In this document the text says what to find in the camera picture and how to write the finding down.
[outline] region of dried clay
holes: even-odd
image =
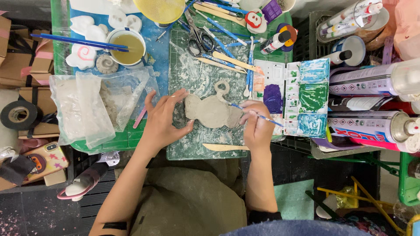
[[[221,84],[225,85],[224,90],[219,88]],[[221,101],[224,100],[223,95],[230,90],[228,82],[220,80],[214,85],[214,90],[217,94],[204,100],[201,100],[195,94],[188,95],[185,98],[185,116],[188,119],[198,119],[202,125],[208,128],[237,127],[242,116],[242,110]]]

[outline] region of phone case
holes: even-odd
[[[68,160],[57,142],[48,143],[24,153],[36,163],[36,167],[25,178],[23,184],[42,180],[44,176],[68,167]]]

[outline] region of gray clay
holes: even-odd
[[[220,84],[225,85],[225,89],[220,89]],[[239,125],[242,110],[227,105],[223,100],[223,95],[229,92],[229,84],[225,80],[220,80],[214,85],[216,95],[209,96],[201,100],[197,95],[190,94],[185,98],[185,116],[188,119],[198,119],[200,123],[208,128],[219,128],[227,126],[234,128]]]
[[[98,68],[99,72],[102,74],[111,74],[115,73],[118,70],[118,63],[111,59],[111,57],[107,54],[102,54],[96,60],[96,67]]]

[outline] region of blue fabric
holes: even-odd
[[[371,236],[356,227],[318,220],[267,221],[221,236]]]

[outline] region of purple paint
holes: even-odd
[[[265,86],[263,101],[270,113],[281,114],[283,112],[283,97],[277,84]]]

